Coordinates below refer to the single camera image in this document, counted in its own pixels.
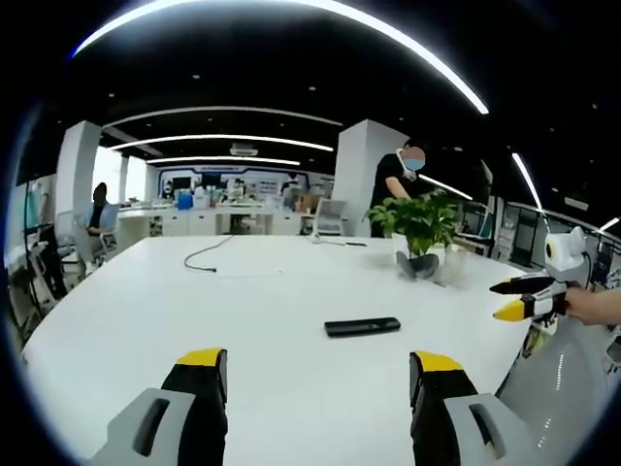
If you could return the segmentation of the person's right hand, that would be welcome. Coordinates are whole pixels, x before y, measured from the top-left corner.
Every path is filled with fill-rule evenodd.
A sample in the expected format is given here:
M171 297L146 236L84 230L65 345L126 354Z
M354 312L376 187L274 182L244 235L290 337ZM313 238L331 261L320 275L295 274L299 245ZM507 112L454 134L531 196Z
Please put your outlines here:
M567 313L585 325L619 325L621 323L621 292L610 289L593 292L579 287L566 292Z

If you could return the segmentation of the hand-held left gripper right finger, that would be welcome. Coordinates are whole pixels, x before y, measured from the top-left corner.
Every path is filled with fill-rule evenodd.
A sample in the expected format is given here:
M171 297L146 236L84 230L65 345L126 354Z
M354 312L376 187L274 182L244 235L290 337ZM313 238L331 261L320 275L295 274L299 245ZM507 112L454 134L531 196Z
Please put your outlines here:
M525 424L463 367L428 351L409 355L410 436L417 465L536 465Z

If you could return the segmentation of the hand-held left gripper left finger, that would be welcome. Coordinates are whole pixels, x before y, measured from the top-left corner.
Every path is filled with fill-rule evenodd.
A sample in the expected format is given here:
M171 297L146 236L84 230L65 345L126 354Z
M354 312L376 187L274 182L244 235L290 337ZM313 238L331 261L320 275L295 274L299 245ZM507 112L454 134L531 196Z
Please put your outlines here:
M221 465L228 419L227 351L191 351L159 388L147 388L108 424L88 465Z

